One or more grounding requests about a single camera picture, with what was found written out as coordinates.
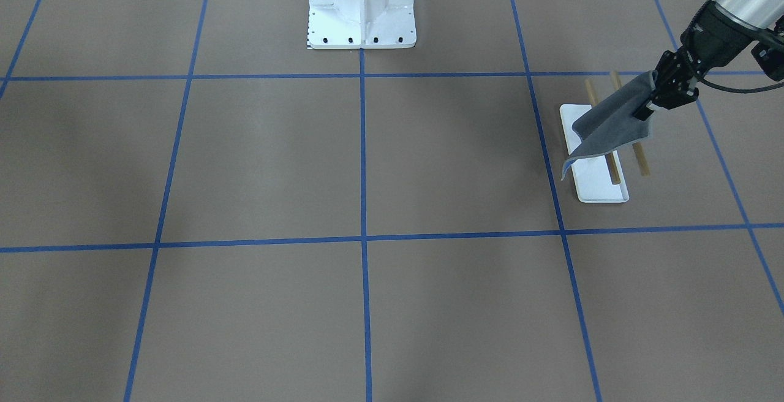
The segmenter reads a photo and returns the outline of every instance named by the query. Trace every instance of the silver metal cylinder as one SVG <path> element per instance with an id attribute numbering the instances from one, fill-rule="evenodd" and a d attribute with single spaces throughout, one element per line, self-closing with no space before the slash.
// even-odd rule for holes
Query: silver metal cylinder
<path id="1" fill-rule="evenodd" d="M 784 0 L 714 0 L 719 9 L 735 22 L 749 28 L 765 29 L 784 15 Z"/>

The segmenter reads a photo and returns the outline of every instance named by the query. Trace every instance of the cloth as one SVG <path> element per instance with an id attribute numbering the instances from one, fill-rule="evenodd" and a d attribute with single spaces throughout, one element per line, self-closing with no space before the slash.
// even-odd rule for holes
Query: cloth
<path id="1" fill-rule="evenodd" d="M 579 159 L 604 156 L 650 136 L 650 117 L 639 120 L 635 111 L 650 98 L 655 88 L 656 72 L 641 73 L 621 89 L 597 104 L 571 126 L 582 143 L 563 163 L 560 179 L 566 178 Z"/>

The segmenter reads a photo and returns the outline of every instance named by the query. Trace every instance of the grid floor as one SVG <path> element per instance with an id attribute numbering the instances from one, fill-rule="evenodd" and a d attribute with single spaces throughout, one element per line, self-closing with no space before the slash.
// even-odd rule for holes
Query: grid floor
<path id="1" fill-rule="evenodd" d="M 415 0 L 367 52 L 307 0 L 0 2 L 0 400 L 784 400 L 781 92 L 657 115 L 630 203 L 554 177 L 702 0 Z"/>

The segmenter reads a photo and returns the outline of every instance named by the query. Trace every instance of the white tray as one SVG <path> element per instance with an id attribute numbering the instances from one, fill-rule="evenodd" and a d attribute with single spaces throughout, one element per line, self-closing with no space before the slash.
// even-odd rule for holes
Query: white tray
<path id="1" fill-rule="evenodd" d="M 563 136 L 566 137 L 566 148 L 569 154 L 582 143 L 577 133 L 571 129 L 571 125 L 589 110 L 590 104 L 562 104 L 560 106 L 560 122 L 563 125 Z M 583 203 L 625 203 L 629 201 L 629 190 L 624 178 L 624 171 L 621 170 L 618 151 L 613 151 L 612 154 L 616 157 L 621 184 L 613 184 L 604 156 L 580 159 L 571 165 L 577 198 Z"/>

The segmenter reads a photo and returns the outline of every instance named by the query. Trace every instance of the black cable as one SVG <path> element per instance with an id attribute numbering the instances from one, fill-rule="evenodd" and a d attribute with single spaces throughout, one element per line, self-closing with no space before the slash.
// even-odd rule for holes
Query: black cable
<path id="1" fill-rule="evenodd" d="M 776 83 L 769 86 L 760 86 L 759 88 L 750 88 L 750 89 L 731 88 L 729 86 L 722 86 L 717 83 L 713 83 L 707 80 L 706 78 L 704 78 L 702 75 L 700 75 L 700 73 L 697 72 L 697 70 L 694 67 L 694 63 L 692 62 L 692 53 L 691 51 L 689 51 L 689 48 L 691 48 L 692 36 L 694 36 L 694 27 L 695 25 L 697 25 L 697 20 L 703 16 L 703 13 L 705 13 L 705 10 L 708 8 L 708 5 L 710 5 L 711 2 L 713 2 L 713 0 L 707 0 L 703 4 L 703 6 L 700 7 L 700 9 L 697 11 L 697 14 L 694 14 L 694 17 L 692 17 L 692 21 L 689 22 L 688 27 L 686 28 L 686 32 L 688 33 L 687 39 L 689 40 L 689 42 L 688 45 L 684 42 L 684 47 L 686 50 L 686 56 L 684 56 L 684 61 L 686 62 L 686 66 L 688 66 L 689 72 L 691 72 L 692 75 L 694 75 L 695 78 L 697 78 L 698 82 L 703 83 L 706 86 L 709 86 L 710 88 L 724 91 L 726 93 L 756 94 L 756 93 L 764 93 L 766 91 L 771 91 L 773 89 L 784 88 L 784 82 Z"/>

